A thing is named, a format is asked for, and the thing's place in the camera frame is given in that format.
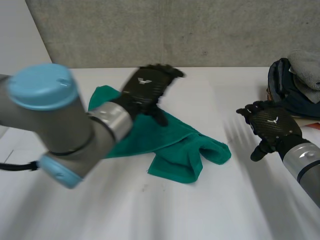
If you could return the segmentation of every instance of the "white tabletop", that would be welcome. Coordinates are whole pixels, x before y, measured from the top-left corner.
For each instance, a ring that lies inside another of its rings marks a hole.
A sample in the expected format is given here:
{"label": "white tabletop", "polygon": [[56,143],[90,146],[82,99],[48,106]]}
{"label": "white tabletop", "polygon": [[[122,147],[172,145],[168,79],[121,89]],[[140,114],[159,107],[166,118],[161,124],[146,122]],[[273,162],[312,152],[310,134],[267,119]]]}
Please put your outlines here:
{"label": "white tabletop", "polygon": [[[260,162],[259,142],[237,108],[266,98],[267,67],[181,68],[161,107],[227,143],[224,165],[202,160],[196,183],[147,174],[154,154],[101,163],[76,189],[41,170],[0,173],[0,240],[318,240],[320,210],[274,153]],[[119,89],[132,68],[75,69],[83,101],[97,86]],[[320,146],[320,132],[303,128]],[[45,148],[32,132],[9,129],[0,161],[24,164]]]}

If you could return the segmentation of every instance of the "concrete wall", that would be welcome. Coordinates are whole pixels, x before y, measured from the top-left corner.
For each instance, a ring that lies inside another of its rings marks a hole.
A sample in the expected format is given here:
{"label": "concrete wall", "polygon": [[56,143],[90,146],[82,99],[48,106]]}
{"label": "concrete wall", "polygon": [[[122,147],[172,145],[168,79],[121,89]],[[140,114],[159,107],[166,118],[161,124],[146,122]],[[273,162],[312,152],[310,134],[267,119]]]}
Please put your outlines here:
{"label": "concrete wall", "polygon": [[[0,0],[0,74],[51,60],[24,0]],[[0,137],[7,130],[0,126]]]}
{"label": "concrete wall", "polygon": [[270,66],[320,49],[319,0],[26,0],[53,62],[72,68]]}

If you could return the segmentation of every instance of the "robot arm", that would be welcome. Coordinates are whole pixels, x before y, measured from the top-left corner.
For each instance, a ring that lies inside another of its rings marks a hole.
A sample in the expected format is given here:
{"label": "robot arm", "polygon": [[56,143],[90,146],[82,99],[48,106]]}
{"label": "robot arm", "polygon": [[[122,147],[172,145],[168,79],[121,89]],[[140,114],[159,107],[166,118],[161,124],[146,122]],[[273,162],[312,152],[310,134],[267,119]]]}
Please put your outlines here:
{"label": "robot arm", "polygon": [[236,112],[262,139],[251,160],[257,162],[268,153],[278,152],[284,166],[320,208],[320,148],[303,139],[290,114],[270,101],[256,101]]}
{"label": "robot arm", "polygon": [[141,67],[119,98],[86,113],[67,68],[32,66],[12,77],[0,76],[0,125],[35,132],[48,149],[38,166],[72,189],[130,132],[138,114],[167,125],[157,103],[183,76],[168,65]]}
{"label": "robot arm", "polygon": [[278,147],[286,169],[320,208],[320,148],[295,136],[287,137]]}

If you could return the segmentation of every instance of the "folded clothes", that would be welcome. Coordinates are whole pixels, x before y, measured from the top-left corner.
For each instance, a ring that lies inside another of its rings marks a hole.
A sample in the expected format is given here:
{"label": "folded clothes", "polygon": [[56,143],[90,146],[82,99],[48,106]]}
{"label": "folded clothes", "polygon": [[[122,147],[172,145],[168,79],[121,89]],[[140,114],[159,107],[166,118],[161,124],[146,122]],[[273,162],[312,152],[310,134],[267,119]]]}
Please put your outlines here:
{"label": "folded clothes", "polygon": [[320,119],[320,102],[311,102],[294,83],[287,58],[274,62],[268,73],[268,92],[275,103],[283,106],[293,116]]}
{"label": "folded clothes", "polygon": [[295,50],[288,55],[295,86],[311,102],[320,102],[320,53]]}
{"label": "folded clothes", "polygon": [[[97,87],[89,110],[119,96],[110,86]],[[226,144],[199,133],[191,126],[164,112],[168,126],[159,126],[150,116],[139,115],[131,132],[106,158],[155,153],[148,173],[179,183],[195,182],[203,168],[200,154],[215,164],[224,164],[231,153]]]}

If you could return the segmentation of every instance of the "teal cloth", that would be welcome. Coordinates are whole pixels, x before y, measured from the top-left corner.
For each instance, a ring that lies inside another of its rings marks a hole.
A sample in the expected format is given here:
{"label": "teal cloth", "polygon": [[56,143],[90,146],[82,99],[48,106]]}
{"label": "teal cloth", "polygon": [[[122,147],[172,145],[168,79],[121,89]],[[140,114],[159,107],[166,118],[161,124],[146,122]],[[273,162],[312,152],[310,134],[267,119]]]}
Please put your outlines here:
{"label": "teal cloth", "polygon": [[[118,97],[110,86],[95,89],[89,110]],[[191,126],[164,112],[168,126],[159,126],[150,116],[139,115],[131,132],[106,158],[155,153],[148,173],[179,183],[193,183],[203,168],[200,154],[215,164],[224,164],[231,153],[226,144],[199,133]]]}

